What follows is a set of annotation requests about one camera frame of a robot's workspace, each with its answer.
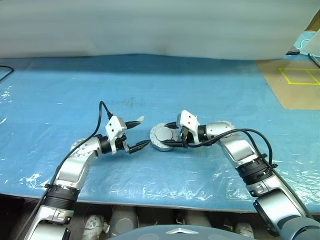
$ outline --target cardboard surface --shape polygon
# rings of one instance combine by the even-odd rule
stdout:
[[[267,60],[256,63],[283,108],[320,110],[320,68],[313,62]]]

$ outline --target blue tablecloth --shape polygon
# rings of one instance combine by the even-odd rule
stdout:
[[[0,193],[40,196],[71,144],[96,127],[103,100],[125,121],[145,116],[127,131],[131,145],[183,109],[201,124],[227,120],[262,132],[279,173],[311,211],[320,210],[320,113],[283,109],[253,61],[134,54],[0,59],[0,65],[15,68],[0,83]],[[258,137],[257,143],[266,153]],[[79,200],[254,210],[218,146],[160,152],[148,145],[105,155],[92,164]]]

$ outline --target gray disc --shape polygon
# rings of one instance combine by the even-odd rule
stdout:
[[[158,149],[159,151],[169,151],[172,149],[172,146],[167,146],[163,144],[161,141],[164,140],[178,140],[178,131],[176,129],[171,129],[165,126],[165,123],[159,123],[155,125],[150,130],[150,140],[151,144],[154,148]]]

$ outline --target yellow square outline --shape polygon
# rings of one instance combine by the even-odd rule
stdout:
[[[290,85],[316,85],[316,86],[320,86],[320,82],[318,81],[318,79],[310,72],[310,71],[320,71],[320,69],[286,68],[286,67],[279,67],[278,69],[279,69],[280,73],[282,73],[282,75],[284,76],[285,80]],[[292,81],[290,81],[289,77],[284,73],[284,70],[306,71],[315,82],[292,82]]]

